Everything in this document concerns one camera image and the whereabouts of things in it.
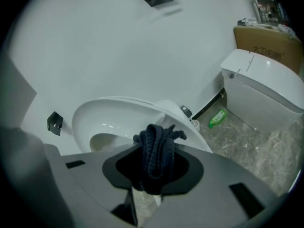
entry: white toilet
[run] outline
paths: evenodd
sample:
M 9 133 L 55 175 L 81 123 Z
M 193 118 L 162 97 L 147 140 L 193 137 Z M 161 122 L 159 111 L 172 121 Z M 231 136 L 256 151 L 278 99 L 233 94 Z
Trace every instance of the white toilet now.
M 73 115 L 74 139 L 85 152 L 107 150 L 133 142 L 133 136 L 145 130 L 148 124 L 174 130 L 183 130 L 187 140 L 175 142 L 212 152 L 182 110 L 172 101 L 156 104 L 128 97 L 103 97 L 88 101 Z
M 304 83 L 281 63 L 236 49 L 221 67 L 227 109 L 254 130 L 281 130 L 304 113 Z

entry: dark blue rag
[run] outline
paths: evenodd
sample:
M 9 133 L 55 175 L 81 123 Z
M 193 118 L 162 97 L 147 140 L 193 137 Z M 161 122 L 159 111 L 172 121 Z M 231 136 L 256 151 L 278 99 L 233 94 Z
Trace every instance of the dark blue rag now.
M 163 185 L 168 184 L 173 175 L 174 140 L 187 139 L 183 131 L 173 131 L 175 125 L 167 129 L 150 124 L 145 131 L 134 135 L 133 141 L 142 148 L 142 170 L 140 190 L 158 195 Z

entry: tile floor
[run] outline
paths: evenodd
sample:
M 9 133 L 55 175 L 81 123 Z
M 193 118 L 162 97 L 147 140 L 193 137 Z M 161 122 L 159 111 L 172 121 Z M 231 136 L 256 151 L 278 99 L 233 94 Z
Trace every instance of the tile floor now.
M 137 191 L 134 188 L 132 188 L 132 191 L 138 221 L 137 227 L 142 227 L 143 224 L 153 215 L 158 206 L 153 195 Z
M 200 133 L 211 150 L 230 158 L 264 181 L 277 195 L 287 192 L 300 167 L 304 149 L 304 117 L 290 127 L 274 133 L 258 133 L 226 109 L 226 94 L 198 121 Z M 226 119 L 212 129 L 210 118 L 221 109 Z

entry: wall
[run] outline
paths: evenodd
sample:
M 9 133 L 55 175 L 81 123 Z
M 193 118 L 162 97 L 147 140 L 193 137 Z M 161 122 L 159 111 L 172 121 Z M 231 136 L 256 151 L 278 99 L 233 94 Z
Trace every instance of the wall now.
M 22 128 L 62 154 L 79 152 L 70 125 L 92 98 L 170 99 L 198 112 L 223 87 L 220 63 L 236 48 L 233 27 L 253 17 L 249 0 L 33 0 L 8 41 L 37 96 Z M 65 120 L 62 136 L 48 116 Z

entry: toilet bowl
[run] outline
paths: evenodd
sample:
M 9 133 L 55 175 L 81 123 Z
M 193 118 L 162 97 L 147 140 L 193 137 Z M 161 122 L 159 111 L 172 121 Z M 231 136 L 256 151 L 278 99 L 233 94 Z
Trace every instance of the toilet bowl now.
M 88 101 L 79 106 L 72 120 L 74 139 L 85 152 L 108 150 L 133 142 L 133 136 L 148 124 L 183 130 L 186 140 L 176 143 L 212 152 L 206 141 L 179 107 L 171 101 L 158 104 L 140 99 L 111 96 Z
M 254 130 L 279 131 L 304 113 L 304 83 L 283 64 L 236 49 L 221 68 L 227 109 Z

